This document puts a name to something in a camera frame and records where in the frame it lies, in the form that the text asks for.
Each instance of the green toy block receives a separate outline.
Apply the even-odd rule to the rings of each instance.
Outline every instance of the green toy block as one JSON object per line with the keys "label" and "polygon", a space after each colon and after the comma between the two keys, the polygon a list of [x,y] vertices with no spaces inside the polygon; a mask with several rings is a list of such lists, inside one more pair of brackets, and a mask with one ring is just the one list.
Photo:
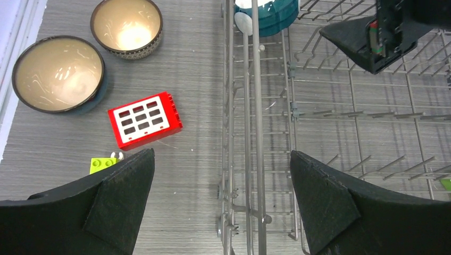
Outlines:
{"label": "green toy block", "polygon": [[98,171],[116,164],[118,161],[117,158],[92,158],[89,174],[97,173]]}
{"label": "green toy block", "polygon": [[451,191],[451,180],[450,179],[441,179],[440,182],[447,191]]}

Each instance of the red toy block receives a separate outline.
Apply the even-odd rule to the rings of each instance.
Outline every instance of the red toy block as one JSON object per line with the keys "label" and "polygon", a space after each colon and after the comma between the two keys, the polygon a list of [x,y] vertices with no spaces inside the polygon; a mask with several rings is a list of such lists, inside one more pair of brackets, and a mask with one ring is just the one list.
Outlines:
{"label": "red toy block", "polygon": [[183,128],[172,96],[167,92],[110,109],[108,116],[122,150],[135,149]]}

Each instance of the ceramic bowl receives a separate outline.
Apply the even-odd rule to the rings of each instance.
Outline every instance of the ceramic bowl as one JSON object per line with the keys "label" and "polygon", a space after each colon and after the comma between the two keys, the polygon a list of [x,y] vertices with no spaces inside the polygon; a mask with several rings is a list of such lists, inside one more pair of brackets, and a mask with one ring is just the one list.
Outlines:
{"label": "ceramic bowl", "polygon": [[[235,12],[252,17],[252,0],[235,0]],[[299,0],[258,0],[260,37],[273,36],[289,27],[299,14]]]}
{"label": "ceramic bowl", "polygon": [[97,42],[129,60],[150,55],[161,42],[162,29],[160,9],[151,0],[103,0],[91,16]]}
{"label": "ceramic bowl", "polygon": [[98,50],[74,36],[53,36],[17,59],[12,84],[27,106],[46,113],[83,112],[103,97],[105,64]]}

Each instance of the dishwasher rack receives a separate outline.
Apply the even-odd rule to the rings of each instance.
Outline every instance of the dishwasher rack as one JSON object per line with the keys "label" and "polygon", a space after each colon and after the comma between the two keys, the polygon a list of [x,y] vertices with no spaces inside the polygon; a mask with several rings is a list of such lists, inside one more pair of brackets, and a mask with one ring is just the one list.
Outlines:
{"label": "dishwasher rack", "polygon": [[235,28],[233,5],[221,10],[224,254],[308,254],[291,150],[386,189],[450,199],[439,180],[451,179],[451,33],[431,31],[372,75],[319,30],[374,14],[373,0],[301,1],[298,20],[268,38]]}

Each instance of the countertop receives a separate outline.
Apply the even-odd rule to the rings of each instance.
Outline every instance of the countertop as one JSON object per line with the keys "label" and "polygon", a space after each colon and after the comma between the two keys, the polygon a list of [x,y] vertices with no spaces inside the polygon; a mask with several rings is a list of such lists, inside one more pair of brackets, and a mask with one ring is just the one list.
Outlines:
{"label": "countertop", "polygon": [[163,14],[164,38],[156,52],[138,61],[119,59],[95,41],[89,20],[98,2],[48,0],[38,40],[73,35],[93,43],[105,59],[109,91],[83,116],[44,114],[19,102],[0,167],[0,200],[26,199],[88,175],[92,157],[119,151],[107,110],[167,91],[183,131],[126,152],[156,152],[135,254],[221,254],[215,231],[222,137],[221,2],[155,0]]}

